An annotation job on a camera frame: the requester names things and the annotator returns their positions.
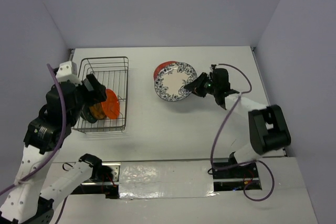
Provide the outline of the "orange plastic plate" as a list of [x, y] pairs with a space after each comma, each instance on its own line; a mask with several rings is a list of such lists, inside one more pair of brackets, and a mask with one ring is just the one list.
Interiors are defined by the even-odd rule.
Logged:
[[116, 120], [120, 115], [120, 102], [116, 94], [111, 89], [106, 89], [106, 100], [101, 103], [102, 108], [111, 120]]

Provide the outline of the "blue floral white plate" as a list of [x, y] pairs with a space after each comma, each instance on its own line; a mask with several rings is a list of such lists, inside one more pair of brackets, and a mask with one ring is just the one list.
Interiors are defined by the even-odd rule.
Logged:
[[164, 101], [181, 101], [191, 94], [184, 89], [184, 86], [196, 79], [197, 73], [191, 65], [176, 61], [160, 71], [154, 80], [154, 90]]

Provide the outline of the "dark green plate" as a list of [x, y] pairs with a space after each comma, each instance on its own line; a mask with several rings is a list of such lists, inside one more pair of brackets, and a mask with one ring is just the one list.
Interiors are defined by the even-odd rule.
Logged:
[[80, 116], [83, 120], [91, 124], [94, 124], [97, 122], [97, 119], [92, 115], [90, 108], [86, 105], [82, 108]]

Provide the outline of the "red and teal plate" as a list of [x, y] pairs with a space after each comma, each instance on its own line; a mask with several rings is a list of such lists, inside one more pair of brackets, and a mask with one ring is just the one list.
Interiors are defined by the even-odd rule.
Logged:
[[160, 71], [165, 68], [166, 66], [175, 63], [175, 61], [166, 61], [161, 63], [160, 65], [158, 65], [153, 73], [153, 79], [155, 80], [158, 76], [158, 74], [160, 73]]

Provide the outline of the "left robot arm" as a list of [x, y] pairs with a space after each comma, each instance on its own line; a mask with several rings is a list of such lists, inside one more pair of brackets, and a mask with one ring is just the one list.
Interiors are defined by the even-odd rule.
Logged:
[[12, 185], [1, 191], [8, 196], [1, 206], [1, 223], [50, 223], [56, 208], [86, 180], [98, 181], [102, 160], [84, 154], [47, 188], [43, 187], [51, 164], [82, 109], [106, 100], [106, 88], [93, 74], [79, 80], [74, 74], [53, 76], [47, 103], [32, 120], [24, 138], [22, 161]]

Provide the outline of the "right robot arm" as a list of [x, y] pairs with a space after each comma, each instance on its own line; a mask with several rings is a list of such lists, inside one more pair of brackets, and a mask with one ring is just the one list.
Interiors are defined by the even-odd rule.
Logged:
[[[209, 74], [202, 73], [196, 80], [184, 86], [187, 91], [204, 98], [207, 94], [215, 98], [221, 108], [228, 110], [213, 141], [210, 163], [213, 171], [227, 170], [233, 177], [242, 176], [250, 163], [259, 161], [264, 154], [282, 149], [291, 144], [291, 136], [280, 106], [263, 105], [244, 97], [251, 93], [253, 86], [250, 79], [235, 66], [222, 63], [222, 68], [211, 65]], [[247, 81], [248, 90], [239, 92], [230, 86], [229, 73], [226, 67], [237, 70]], [[247, 116], [249, 141], [229, 156], [229, 165], [218, 167], [214, 163], [215, 147], [232, 113]]]

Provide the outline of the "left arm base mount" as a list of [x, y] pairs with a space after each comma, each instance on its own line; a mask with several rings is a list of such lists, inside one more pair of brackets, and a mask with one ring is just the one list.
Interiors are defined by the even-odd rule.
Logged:
[[121, 163], [102, 163], [95, 178], [85, 180], [72, 195], [102, 195], [107, 199], [119, 199], [119, 177]]

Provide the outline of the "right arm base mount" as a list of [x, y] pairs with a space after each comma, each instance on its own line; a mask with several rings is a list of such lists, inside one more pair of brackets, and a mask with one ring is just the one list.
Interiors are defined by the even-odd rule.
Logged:
[[213, 179], [214, 192], [240, 191], [246, 185], [247, 190], [262, 190], [255, 163], [226, 170], [210, 168], [207, 173]]

